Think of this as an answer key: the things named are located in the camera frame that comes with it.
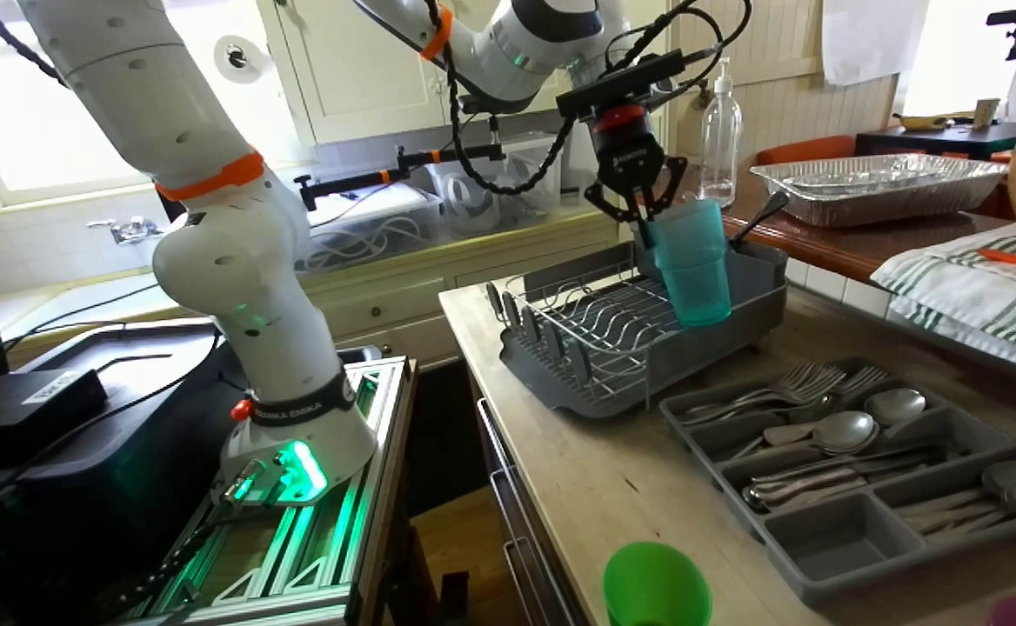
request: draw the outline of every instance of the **green cup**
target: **green cup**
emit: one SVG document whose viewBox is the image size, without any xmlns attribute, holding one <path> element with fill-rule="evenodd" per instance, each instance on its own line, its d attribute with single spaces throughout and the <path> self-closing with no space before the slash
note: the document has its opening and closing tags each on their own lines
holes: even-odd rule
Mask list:
<svg viewBox="0 0 1016 626">
<path fill-rule="evenodd" d="M 696 565 L 663 543 L 631 543 L 605 565 L 610 626 L 704 626 L 714 599 Z"/>
</svg>

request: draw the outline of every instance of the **gray utensil tray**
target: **gray utensil tray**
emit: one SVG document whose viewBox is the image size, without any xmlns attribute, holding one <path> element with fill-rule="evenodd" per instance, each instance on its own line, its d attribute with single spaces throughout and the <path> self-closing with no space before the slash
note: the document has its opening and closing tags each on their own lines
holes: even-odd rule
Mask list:
<svg viewBox="0 0 1016 626">
<path fill-rule="evenodd" d="M 853 371 L 871 361 L 844 360 L 834 367 Z M 773 378 L 714 388 L 656 402 L 663 426 L 677 434 L 696 466 L 707 473 L 707 480 L 724 493 L 728 508 L 764 548 L 770 559 L 779 568 L 785 585 L 813 608 L 821 608 L 821 602 L 849 587 L 873 585 L 917 565 L 1016 536 L 1016 514 L 965 536 L 915 531 L 915 526 L 900 514 L 906 504 L 917 504 L 957 490 L 979 490 L 981 471 L 1002 459 L 1016 459 L 1016 447 L 1002 433 L 979 422 L 975 415 L 944 402 L 939 395 L 913 378 L 900 378 L 889 369 L 882 371 L 889 378 L 880 383 L 875 390 L 915 388 L 924 395 L 929 407 L 913 433 L 896 434 L 896 441 L 875 439 L 858 457 L 889 459 L 900 450 L 923 450 L 924 453 L 923 466 L 900 471 L 893 476 L 871 476 L 865 483 L 849 486 L 842 493 L 801 501 L 794 508 L 777 512 L 761 512 L 744 501 L 744 486 L 753 483 L 753 476 L 784 473 L 791 466 L 818 462 L 823 457 L 805 447 L 773 450 L 744 459 L 731 459 L 731 453 L 753 441 L 770 426 L 791 426 L 784 411 L 744 415 L 734 422 L 698 429 L 683 426 L 683 415 L 689 407 L 728 403 L 756 388 L 770 388 Z"/>
<path fill-rule="evenodd" d="M 731 318 L 692 330 L 631 245 L 486 286 L 504 324 L 502 361 L 547 407 L 620 418 L 773 330 L 785 309 L 784 269 L 777 251 L 731 251 Z"/>
</svg>

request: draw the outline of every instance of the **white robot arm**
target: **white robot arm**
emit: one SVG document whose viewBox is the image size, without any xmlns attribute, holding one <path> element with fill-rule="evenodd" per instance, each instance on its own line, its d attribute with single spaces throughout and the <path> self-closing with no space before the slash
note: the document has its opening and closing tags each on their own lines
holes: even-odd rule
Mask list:
<svg viewBox="0 0 1016 626">
<path fill-rule="evenodd" d="M 430 22 L 423 0 L 357 6 L 430 58 L 450 42 L 456 77 L 496 111 L 524 107 L 557 66 L 598 77 L 624 33 L 620 0 L 502 0 L 475 35 L 450 10 Z M 181 308 L 218 319 L 242 367 L 252 422 L 228 459 L 307 441 L 325 480 L 277 499 L 287 504 L 357 473 L 374 441 L 347 407 L 326 319 L 292 273 L 307 245 L 303 204 L 233 128 L 161 0 L 21 0 L 21 10 L 110 146 L 184 204 L 154 273 Z"/>
</svg>

